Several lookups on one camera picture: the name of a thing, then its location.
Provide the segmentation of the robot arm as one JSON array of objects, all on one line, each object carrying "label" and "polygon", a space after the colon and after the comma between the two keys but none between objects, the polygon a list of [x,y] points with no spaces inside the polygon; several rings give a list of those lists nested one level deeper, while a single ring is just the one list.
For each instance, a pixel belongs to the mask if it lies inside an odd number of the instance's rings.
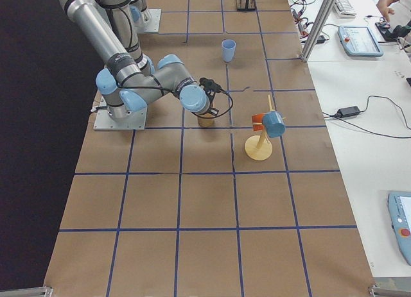
[{"label": "robot arm", "polygon": [[223,89],[212,79],[196,81],[176,55],[162,58],[156,67],[140,46],[131,8],[148,22],[146,0],[59,0],[103,60],[112,80],[111,90],[100,89],[107,107],[138,112],[167,93],[188,111],[205,119],[221,116],[213,108],[214,96]]}]

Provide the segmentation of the person's hand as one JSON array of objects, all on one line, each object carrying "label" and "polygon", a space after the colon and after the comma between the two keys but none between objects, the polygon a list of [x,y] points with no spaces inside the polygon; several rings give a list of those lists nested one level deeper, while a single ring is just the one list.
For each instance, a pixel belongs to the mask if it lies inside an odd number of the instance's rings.
[{"label": "person's hand", "polygon": [[390,22],[390,16],[395,14],[395,11],[390,7],[392,3],[392,0],[379,0],[376,5],[378,10],[382,14],[382,17],[387,22]]}]

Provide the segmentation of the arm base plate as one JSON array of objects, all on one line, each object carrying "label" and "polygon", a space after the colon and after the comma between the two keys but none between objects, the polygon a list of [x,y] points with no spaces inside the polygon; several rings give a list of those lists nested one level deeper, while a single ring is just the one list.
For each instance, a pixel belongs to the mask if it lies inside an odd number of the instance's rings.
[{"label": "arm base plate", "polygon": [[105,95],[101,97],[102,109],[96,111],[93,129],[95,131],[144,130],[146,125],[147,103],[131,90],[119,90],[121,106],[109,106]]},{"label": "arm base plate", "polygon": [[161,9],[149,9],[140,13],[136,22],[138,34],[158,33],[160,29]]}]

